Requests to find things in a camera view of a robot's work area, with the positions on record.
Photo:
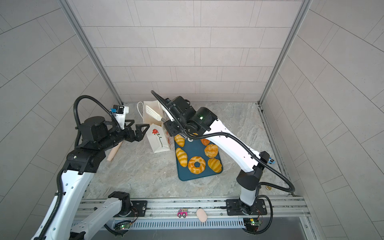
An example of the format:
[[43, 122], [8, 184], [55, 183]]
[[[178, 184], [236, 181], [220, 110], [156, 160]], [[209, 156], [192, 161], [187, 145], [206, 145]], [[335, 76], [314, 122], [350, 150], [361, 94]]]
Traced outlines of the yellow croissant tray corner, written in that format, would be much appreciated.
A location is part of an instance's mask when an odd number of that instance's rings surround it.
[[208, 166], [215, 173], [221, 173], [222, 169], [223, 169], [221, 161], [216, 159], [216, 158], [209, 159], [208, 160]]

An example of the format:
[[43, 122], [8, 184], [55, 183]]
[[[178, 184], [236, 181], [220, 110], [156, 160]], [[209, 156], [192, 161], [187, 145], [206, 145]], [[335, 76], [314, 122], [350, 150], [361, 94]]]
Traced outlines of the ring donut bread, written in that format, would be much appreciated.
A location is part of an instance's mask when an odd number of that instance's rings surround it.
[[202, 157], [192, 157], [188, 162], [188, 169], [192, 174], [199, 175], [206, 169], [206, 161]]

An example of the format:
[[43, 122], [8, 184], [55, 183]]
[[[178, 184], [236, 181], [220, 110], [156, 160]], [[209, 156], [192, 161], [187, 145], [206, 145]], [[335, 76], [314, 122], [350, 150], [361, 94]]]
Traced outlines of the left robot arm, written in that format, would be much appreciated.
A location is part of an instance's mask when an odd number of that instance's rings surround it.
[[[78, 105], [89, 99], [99, 105], [110, 117], [90, 117], [80, 121]], [[100, 101], [88, 95], [79, 96], [73, 104], [77, 136], [74, 149], [68, 153], [63, 168], [58, 172], [57, 192], [39, 229], [35, 240], [90, 240], [113, 217], [127, 217], [140, 212], [126, 192], [112, 192], [103, 205], [77, 226], [73, 226], [76, 212], [84, 193], [97, 173], [100, 163], [106, 158], [106, 151], [123, 141], [140, 142], [149, 129], [148, 124], [136, 124], [127, 120], [128, 108], [115, 105], [108, 110]]]

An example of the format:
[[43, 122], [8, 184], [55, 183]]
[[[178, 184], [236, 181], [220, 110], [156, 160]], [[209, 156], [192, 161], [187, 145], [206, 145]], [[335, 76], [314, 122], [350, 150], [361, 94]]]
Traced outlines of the floral paper bag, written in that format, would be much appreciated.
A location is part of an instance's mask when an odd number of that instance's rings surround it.
[[162, 105], [159, 101], [143, 101], [138, 102], [137, 108], [138, 112], [143, 119], [144, 124], [149, 124], [149, 130], [146, 133], [149, 143], [154, 153], [161, 153], [171, 150], [170, 144], [170, 135], [164, 127], [164, 123], [161, 121], [156, 121], [146, 113], [146, 106], [150, 106], [158, 114], [160, 114], [164, 119], [166, 114], [163, 111]]

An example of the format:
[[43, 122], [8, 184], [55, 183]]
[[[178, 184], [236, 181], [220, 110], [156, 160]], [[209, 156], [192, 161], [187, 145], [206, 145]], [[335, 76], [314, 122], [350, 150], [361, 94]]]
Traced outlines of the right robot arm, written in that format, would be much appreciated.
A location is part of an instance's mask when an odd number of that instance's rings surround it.
[[[172, 137], [180, 134], [193, 140], [207, 139], [240, 166], [241, 171], [237, 176], [237, 182], [241, 186], [241, 194], [239, 200], [236, 201], [236, 208], [242, 211], [243, 215], [252, 215], [257, 211], [255, 201], [261, 198], [260, 186], [270, 186], [287, 193], [295, 192], [292, 182], [268, 165], [270, 156], [267, 152], [259, 153], [247, 146], [233, 135], [212, 111], [205, 107], [196, 111], [190, 102], [181, 96], [169, 100], [162, 98], [155, 91], [151, 91], [151, 93], [160, 102], [169, 117], [165, 121], [165, 127]], [[264, 169], [270, 170], [288, 187], [261, 182]]]

